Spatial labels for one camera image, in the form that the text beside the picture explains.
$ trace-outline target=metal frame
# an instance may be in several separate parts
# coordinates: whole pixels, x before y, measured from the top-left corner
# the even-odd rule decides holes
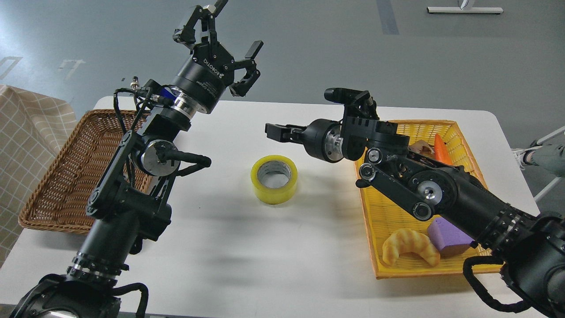
[[[428,7],[428,13],[483,13],[501,14],[502,8],[473,7],[475,0],[462,0],[459,7]]]

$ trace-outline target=checkered fabric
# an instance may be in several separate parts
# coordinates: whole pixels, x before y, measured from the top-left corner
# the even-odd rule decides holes
[[[0,85],[0,267],[21,233],[21,209],[75,125],[67,102]]]

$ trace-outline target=yellow tape roll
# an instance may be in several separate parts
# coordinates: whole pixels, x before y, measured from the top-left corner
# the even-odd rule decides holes
[[[281,184],[280,180],[273,180],[275,174],[286,176],[288,181]],[[278,154],[259,159],[251,168],[251,182],[255,195],[268,204],[288,201],[296,192],[297,179],[298,170],[292,160]]]

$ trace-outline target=brown wicker basket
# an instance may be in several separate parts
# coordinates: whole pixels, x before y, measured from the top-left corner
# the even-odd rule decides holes
[[[133,110],[121,112],[126,127]],[[145,119],[140,120],[136,128]],[[91,110],[79,121],[36,190],[20,212],[18,223],[35,230],[86,234],[94,219],[86,201],[112,159],[123,133],[113,110]],[[136,189],[146,192],[151,176],[136,169]]]

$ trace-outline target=toy carrot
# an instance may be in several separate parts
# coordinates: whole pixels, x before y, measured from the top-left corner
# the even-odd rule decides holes
[[[449,153],[447,152],[447,146],[445,145],[439,134],[436,134],[434,150],[437,161],[443,162],[446,165],[453,166],[453,161],[451,160]]]

